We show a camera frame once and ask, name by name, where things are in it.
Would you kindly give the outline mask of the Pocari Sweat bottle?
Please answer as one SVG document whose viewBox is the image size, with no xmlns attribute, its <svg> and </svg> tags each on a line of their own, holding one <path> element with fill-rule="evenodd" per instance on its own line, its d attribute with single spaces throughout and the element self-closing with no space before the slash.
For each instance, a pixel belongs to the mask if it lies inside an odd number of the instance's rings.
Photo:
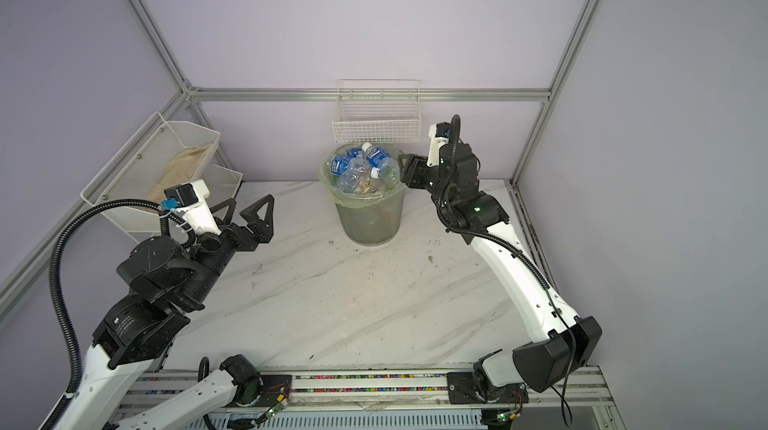
<svg viewBox="0 0 768 430">
<path fill-rule="evenodd" d="M 386 149 L 370 142 L 363 143 L 361 149 L 371 165 L 373 179 L 379 180 L 388 188 L 394 188 L 400 183 L 399 163 Z"/>
</svg>

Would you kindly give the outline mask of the clear purple label bottle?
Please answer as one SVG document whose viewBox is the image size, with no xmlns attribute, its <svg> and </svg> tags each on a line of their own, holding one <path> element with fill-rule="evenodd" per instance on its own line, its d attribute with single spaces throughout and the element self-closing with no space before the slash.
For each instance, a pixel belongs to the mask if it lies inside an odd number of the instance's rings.
<svg viewBox="0 0 768 430">
<path fill-rule="evenodd" d="M 342 193 L 365 193 L 370 179 L 370 164 L 365 159 L 352 158 L 347 171 L 336 176 L 334 186 Z"/>
</svg>

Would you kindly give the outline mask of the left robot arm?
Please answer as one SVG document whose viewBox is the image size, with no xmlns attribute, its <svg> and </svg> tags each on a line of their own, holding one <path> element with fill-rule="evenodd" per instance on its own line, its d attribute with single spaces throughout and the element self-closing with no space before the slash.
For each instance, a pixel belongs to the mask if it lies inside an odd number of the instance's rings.
<svg viewBox="0 0 768 430">
<path fill-rule="evenodd" d="M 273 195 L 241 211 L 235 200 L 209 206 L 192 183 L 165 192 L 160 203 L 124 198 L 77 215 L 60 232 L 49 259 L 48 287 L 67 349 L 66 389 L 42 423 L 44 429 L 110 429 L 109 418 L 127 390 L 189 324 L 238 252 L 253 252 L 274 236 Z M 82 351 L 61 282 L 66 245 L 89 220 L 109 210 L 137 207 L 156 213 L 160 233 L 140 242 L 117 268 L 129 292 L 113 305 Z"/>
</svg>

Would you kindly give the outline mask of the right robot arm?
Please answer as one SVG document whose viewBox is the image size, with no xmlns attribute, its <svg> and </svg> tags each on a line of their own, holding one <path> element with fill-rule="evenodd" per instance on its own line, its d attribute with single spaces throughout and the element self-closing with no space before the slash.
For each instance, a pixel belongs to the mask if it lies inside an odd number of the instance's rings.
<svg viewBox="0 0 768 430">
<path fill-rule="evenodd" d="M 464 143 L 441 143 L 429 156 L 403 154 L 402 182 L 429 192 L 440 222 L 463 238 L 496 275 L 527 332 L 528 343 L 492 352 L 474 366 L 483 398 L 507 385 L 542 393 L 564 391 L 568 377 L 584 366 L 603 331 L 580 315 L 522 249 L 501 203 L 479 187 L 479 160 Z"/>
</svg>

